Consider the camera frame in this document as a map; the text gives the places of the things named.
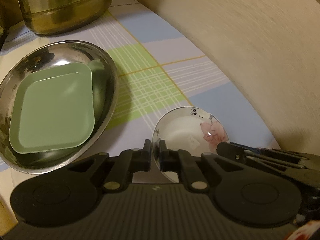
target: square green plate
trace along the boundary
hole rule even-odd
[[[18,153],[73,148],[94,127],[92,73],[82,63],[39,70],[18,87],[9,129]]]

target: checkered tablecloth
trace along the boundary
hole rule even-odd
[[[151,138],[162,115],[190,105],[213,114],[230,141],[253,147],[277,145],[257,112],[215,63],[136,0],[113,0],[98,20],[50,38],[35,35],[23,22],[17,24],[0,53],[0,81],[26,54],[62,40],[98,45],[118,68],[120,91],[115,113],[85,155],[103,151],[115,156],[127,148],[140,148]],[[18,181],[12,182],[12,173]],[[13,186],[26,178],[0,159],[0,194],[6,202]]]

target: ribbed black surface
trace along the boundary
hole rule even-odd
[[[18,224],[5,240],[282,240],[296,228],[249,228],[219,213],[206,195],[181,184],[131,184],[108,194],[86,218],[62,227]]]

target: white plate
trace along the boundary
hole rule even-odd
[[[216,153],[220,142],[229,142],[222,124],[212,114],[192,106],[176,108],[165,114],[156,125],[152,145],[159,139],[165,140],[168,149],[186,150],[192,156]],[[164,174],[172,182],[179,182],[175,172]]]

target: beige wall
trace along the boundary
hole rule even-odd
[[[0,25],[3,18],[6,27],[15,25],[23,20],[18,0],[0,0]]]
[[[282,148],[320,154],[320,0],[138,0],[234,82]]]

